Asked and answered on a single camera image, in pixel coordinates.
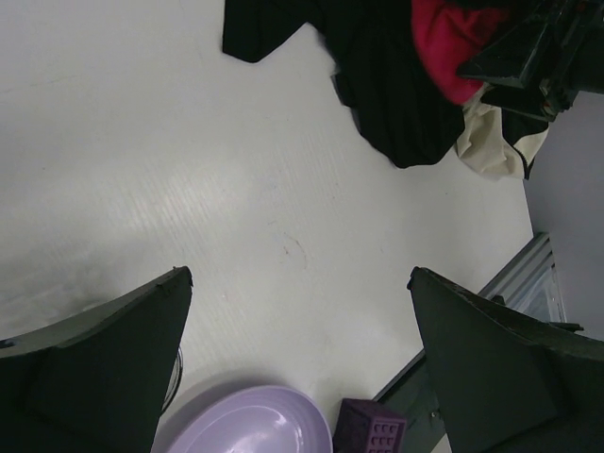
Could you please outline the black cloth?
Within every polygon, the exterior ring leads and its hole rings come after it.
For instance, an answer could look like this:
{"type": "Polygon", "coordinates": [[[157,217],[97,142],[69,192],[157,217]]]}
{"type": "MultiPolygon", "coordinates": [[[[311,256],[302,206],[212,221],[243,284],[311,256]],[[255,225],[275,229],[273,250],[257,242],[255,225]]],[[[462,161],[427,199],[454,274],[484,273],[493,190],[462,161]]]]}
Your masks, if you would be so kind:
{"type": "Polygon", "coordinates": [[[412,2],[227,0],[222,49],[258,62],[312,25],[336,63],[337,94],[362,137],[399,168],[433,165],[455,150],[465,103],[448,101],[419,59],[412,2]]]}

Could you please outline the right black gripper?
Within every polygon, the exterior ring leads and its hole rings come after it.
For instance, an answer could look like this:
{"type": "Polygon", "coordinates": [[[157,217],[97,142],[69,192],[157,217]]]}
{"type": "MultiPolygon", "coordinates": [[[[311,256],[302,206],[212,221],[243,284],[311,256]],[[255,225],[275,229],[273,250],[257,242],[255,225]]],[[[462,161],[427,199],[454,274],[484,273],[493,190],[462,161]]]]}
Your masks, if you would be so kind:
{"type": "Polygon", "coordinates": [[[457,75],[489,85],[485,104],[553,121],[580,92],[603,92],[603,3],[518,1],[457,75]]]}

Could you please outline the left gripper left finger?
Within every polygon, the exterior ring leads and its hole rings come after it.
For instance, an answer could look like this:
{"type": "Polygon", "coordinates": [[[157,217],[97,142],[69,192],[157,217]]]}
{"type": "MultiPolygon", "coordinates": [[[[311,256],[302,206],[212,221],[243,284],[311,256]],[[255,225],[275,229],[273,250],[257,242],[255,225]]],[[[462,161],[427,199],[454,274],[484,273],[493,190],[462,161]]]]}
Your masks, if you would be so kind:
{"type": "Polygon", "coordinates": [[[4,452],[148,452],[193,296],[186,266],[1,341],[4,452]]]}

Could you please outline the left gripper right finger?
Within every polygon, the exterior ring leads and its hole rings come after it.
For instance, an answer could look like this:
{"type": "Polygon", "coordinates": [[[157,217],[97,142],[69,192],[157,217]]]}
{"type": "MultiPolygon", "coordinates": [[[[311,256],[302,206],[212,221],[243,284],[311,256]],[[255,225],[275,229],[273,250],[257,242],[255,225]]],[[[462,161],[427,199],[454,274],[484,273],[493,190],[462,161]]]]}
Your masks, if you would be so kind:
{"type": "Polygon", "coordinates": [[[600,452],[603,343],[416,267],[408,285],[454,452],[600,452]]]}

